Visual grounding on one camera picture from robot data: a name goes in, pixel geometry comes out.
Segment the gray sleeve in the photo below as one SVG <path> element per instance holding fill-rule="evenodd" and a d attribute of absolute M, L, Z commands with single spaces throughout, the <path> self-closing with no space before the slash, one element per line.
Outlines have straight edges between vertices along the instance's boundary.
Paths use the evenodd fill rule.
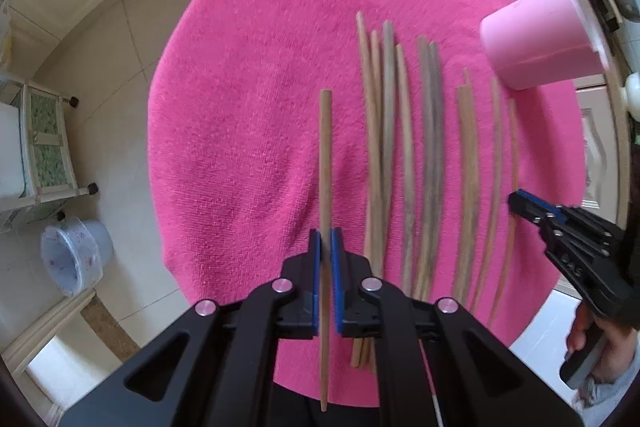
<path fill-rule="evenodd" d="M 574 407 L 580 413 L 585 427 L 598 427 L 608 418 L 625 396 L 638 370 L 640 370 L 640 349 L 636 346 L 631 367 L 614 383 L 596 383 L 593 377 L 585 380 L 574 399 Z"/>

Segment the human hand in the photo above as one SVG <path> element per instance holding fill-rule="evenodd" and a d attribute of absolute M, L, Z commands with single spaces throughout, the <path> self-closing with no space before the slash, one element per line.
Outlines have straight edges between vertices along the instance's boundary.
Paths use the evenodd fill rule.
<path fill-rule="evenodd" d="M 604 331 L 608 342 L 591 374 L 600 383 L 613 383 L 633 362 L 638 345 L 638 332 L 631 327 L 594 316 L 587 305 L 581 303 L 575 311 L 574 323 L 566 338 L 569 355 L 584 348 L 587 341 L 585 331 L 593 321 Z"/>

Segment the silver screw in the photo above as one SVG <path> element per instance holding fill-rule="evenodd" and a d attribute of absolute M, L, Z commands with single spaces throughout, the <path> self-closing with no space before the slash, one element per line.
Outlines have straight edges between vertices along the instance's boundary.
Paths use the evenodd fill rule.
<path fill-rule="evenodd" d="M 210 314 L 216 311 L 216 303 L 209 300 L 203 299 L 199 303 L 196 304 L 196 313 L 200 315 L 200 317 L 208 317 Z"/>
<path fill-rule="evenodd" d="M 382 288 L 382 281 L 377 277 L 367 277 L 363 279 L 360 284 L 362 284 L 362 287 L 368 292 L 377 292 Z"/>
<path fill-rule="evenodd" d="M 271 288 L 276 293 L 286 293 L 291 291 L 293 283 L 289 279 L 276 279 L 271 283 Z"/>
<path fill-rule="evenodd" d="M 438 309 L 442 313 L 455 313 L 458 311 L 458 303 L 455 302 L 451 297 L 445 297 L 444 299 L 440 299 L 438 301 Z"/>

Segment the white container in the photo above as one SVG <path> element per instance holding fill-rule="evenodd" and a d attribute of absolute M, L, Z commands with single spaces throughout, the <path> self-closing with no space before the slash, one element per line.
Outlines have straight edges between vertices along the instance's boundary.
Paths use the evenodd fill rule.
<path fill-rule="evenodd" d="M 0 198 L 19 198 L 24 192 L 20 112 L 0 102 Z"/>
<path fill-rule="evenodd" d="M 113 256 L 113 242 L 100 221 L 67 217 L 42 232 L 40 255 L 53 281 L 67 297 L 93 288 Z"/>

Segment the white bucket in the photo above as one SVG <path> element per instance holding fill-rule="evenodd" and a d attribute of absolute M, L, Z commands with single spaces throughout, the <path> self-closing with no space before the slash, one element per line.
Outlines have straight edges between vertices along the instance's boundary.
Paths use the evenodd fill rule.
<path fill-rule="evenodd" d="M 113 242 L 100 221 L 75 216 L 42 232 L 40 255 L 50 277 L 67 297 L 93 288 L 113 256 Z"/>

